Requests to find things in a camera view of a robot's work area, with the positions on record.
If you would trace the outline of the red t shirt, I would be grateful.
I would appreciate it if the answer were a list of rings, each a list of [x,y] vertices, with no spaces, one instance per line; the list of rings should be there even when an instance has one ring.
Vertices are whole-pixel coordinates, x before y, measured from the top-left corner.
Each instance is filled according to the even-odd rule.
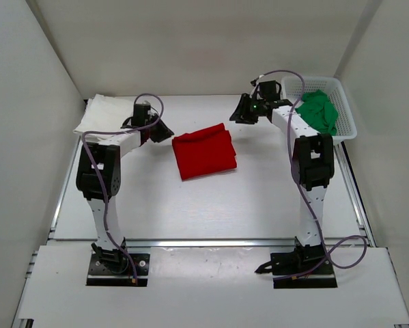
[[[236,151],[223,123],[174,137],[172,146],[183,181],[237,168]]]

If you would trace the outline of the white t shirt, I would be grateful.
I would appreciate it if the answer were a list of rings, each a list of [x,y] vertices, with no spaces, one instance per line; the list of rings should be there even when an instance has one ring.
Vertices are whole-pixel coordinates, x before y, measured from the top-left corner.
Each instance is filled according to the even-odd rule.
[[[83,118],[73,133],[82,135],[86,131],[118,132],[124,120],[132,114],[132,101],[96,94],[87,101]]]

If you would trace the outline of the green t shirt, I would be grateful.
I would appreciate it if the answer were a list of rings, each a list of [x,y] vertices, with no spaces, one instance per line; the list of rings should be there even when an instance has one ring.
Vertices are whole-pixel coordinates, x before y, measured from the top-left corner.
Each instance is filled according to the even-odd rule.
[[[311,128],[332,136],[337,134],[336,122],[339,114],[323,91],[306,92],[301,101],[302,104],[296,112]]]

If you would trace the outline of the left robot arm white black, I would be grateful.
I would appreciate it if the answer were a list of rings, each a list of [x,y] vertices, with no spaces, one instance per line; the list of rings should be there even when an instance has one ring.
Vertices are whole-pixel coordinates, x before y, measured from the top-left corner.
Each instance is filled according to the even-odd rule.
[[[128,253],[119,228],[116,196],[122,183],[121,159],[147,140],[160,143],[173,136],[157,111],[148,102],[134,102],[132,115],[114,132],[88,130],[81,133],[82,149],[76,173],[76,187],[86,199],[94,218],[97,240],[91,245],[97,261],[114,274],[137,268]]]

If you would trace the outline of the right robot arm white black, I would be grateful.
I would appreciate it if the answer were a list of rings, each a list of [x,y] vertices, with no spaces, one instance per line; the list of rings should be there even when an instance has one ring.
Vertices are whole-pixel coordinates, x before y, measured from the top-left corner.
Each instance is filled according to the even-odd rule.
[[[266,117],[286,134],[290,172],[300,194],[300,223],[294,250],[273,255],[256,269],[257,274],[295,275],[308,273],[326,255],[322,234],[324,198],[335,174],[333,138],[306,123],[294,103],[281,98],[282,86],[276,81],[252,81],[253,90],[242,94],[231,121],[256,124]]]

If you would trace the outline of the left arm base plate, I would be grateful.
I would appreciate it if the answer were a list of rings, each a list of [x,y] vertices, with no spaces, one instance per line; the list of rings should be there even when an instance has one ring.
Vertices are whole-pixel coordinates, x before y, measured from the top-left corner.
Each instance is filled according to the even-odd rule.
[[[87,286],[146,287],[150,270],[149,253],[129,253],[137,276],[135,277],[129,259],[101,259],[92,253],[87,270]]]

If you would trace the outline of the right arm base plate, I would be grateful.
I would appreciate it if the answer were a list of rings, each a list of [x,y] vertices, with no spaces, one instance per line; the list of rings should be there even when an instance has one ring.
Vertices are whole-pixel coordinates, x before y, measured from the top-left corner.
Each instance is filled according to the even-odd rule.
[[[319,246],[297,246],[291,252],[271,253],[256,274],[271,274],[274,289],[336,288],[332,264]]]

